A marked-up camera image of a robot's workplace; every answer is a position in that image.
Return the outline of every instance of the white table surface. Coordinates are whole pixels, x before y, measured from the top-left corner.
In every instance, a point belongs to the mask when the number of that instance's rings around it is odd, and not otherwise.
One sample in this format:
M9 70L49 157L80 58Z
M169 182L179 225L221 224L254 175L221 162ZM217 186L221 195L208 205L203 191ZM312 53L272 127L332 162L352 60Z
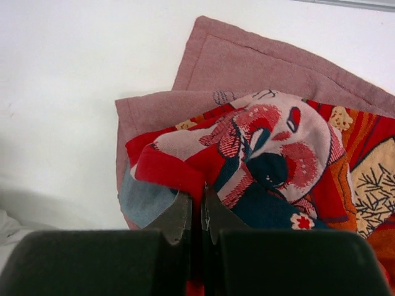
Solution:
M169 90L206 15L314 52L395 94L395 14L290 0L2 0L0 207L125 228L114 100Z

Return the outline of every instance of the printed face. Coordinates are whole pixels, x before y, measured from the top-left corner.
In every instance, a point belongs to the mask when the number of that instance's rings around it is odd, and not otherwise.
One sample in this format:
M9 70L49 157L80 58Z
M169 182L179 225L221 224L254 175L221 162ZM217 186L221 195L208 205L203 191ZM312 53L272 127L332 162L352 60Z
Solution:
M297 99L253 102L234 117L241 138L241 161L263 186L293 202L320 179L330 156L331 134L326 121Z

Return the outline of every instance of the cloth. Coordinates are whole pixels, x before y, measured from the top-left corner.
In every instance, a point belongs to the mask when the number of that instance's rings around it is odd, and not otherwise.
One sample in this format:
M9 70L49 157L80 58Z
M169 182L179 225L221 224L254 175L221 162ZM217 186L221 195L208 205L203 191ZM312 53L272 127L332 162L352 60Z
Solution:
M17 244L31 232L32 229L22 226L6 211L0 210L0 273Z
M292 45L199 17L178 69L173 86L176 91L117 101L120 119L117 188L121 204L131 205L132 202L128 202L130 199L140 204L141 199L146 198L138 194L122 194L120 190L127 169L125 144L129 139L176 125L216 105L264 88L395 117L394 96L333 63ZM131 187L134 184L141 186L130 179L128 183ZM149 189L144 187L144 192L149 192ZM137 206L135 209L134 212L139 212ZM130 216L129 209L122 207L122 211L127 213L125 216L129 226L137 228L132 222L135 217ZM140 212L146 217L151 216L152 220L156 218L149 207L140 209Z
M126 217L133 217L133 223L144 228L171 206L175 194L165 186L137 181L129 171L128 163L118 196L120 206Z
M255 228L368 237L395 212L395 120L277 91L140 135L127 151L136 179L189 192L197 210L209 183Z

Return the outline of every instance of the pink cloth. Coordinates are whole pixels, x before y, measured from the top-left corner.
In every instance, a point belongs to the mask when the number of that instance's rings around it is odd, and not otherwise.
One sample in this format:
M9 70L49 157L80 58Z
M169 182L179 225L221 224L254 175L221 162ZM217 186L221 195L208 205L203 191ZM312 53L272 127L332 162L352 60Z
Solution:
M117 187L127 163L125 144L206 112L221 93L277 89L313 101L395 117L395 97L335 64L292 45L207 17L196 20L172 92L117 101ZM228 100L233 95L228 92Z

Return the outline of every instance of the red patterned cloth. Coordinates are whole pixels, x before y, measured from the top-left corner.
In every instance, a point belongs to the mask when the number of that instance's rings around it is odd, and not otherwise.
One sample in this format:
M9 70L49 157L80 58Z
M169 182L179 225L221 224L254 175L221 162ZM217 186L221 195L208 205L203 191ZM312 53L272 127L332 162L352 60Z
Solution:
M208 183L252 227L355 231L394 287L394 244L379 233L395 237L395 120L261 91L127 150L133 177L189 192L195 209Z

